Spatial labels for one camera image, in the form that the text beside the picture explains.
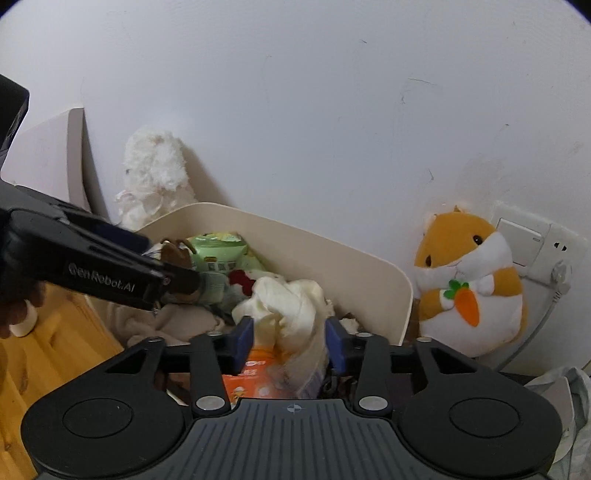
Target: white fluffy stuffed animal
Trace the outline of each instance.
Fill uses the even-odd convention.
[[[171,132],[139,129],[127,141],[123,165],[125,190],[115,197],[123,228],[139,230],[162,215],[197,202],[180,141]]]

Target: wall outlet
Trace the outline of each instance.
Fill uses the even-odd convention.
[[[573,271],[583,260],[589,243],[575,232],[552,223],[544,238],[544,244],[527,272],[527,277],[544,285],[552,286],[552,269],[560,260],[568,260]]]

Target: black device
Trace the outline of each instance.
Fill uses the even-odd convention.
[[[252,320],[230,335],[166,347],[147,339],[36,402],[21,426],[40,480],[546,478],[561,438],[555,409],[431,339],[390,346],[326,323],[332,365],[358,377],[343,400],[241,399],[237,374]],[[155,387],[157,372],[190,372],[190,405]],[[412,375],[415,395],[392,408],[386,378]]]
[[[0,167],[28,98],[0,76]],[[0,303],[27,298],[37,281],[144,310],[167,292],[199,288],[199,273],[143,257],[149,245],[75,205],[0,181]]]
[[[4,158],[28,92],[0,77],[0,96]],[[143,257],[141,235],[3,181],[0,242],[0,302],[50,281],[151,309],[167,291],[199,287],[198,273]],[[429,338],[390,346],[337,319],[326,345],[333,369],[358,378],[350,404],[244,399],[231,410],[222,374],[240,373],[253,337],[245,318],[188,346],[147,339],[37,401],[21,436],[40,480],[541,480],[551,465],[561,424],[545,399]],[[172,372],[191,374],[188,407],[156,385]],[[393,372],[414,386],[397,408]]]

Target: light switch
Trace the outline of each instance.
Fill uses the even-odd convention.
[[[541,234],[504,218],[499,220],[496,229],[500,231],[511,247],[513,263],[516,264],[518,271],[525,274],[542,248]]]

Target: hamster plush toy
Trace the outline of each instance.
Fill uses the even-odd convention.
[[[505,238],[461,212],[434,216],[415,258],[421,336],[476,357],[525,327],[523,289]]]

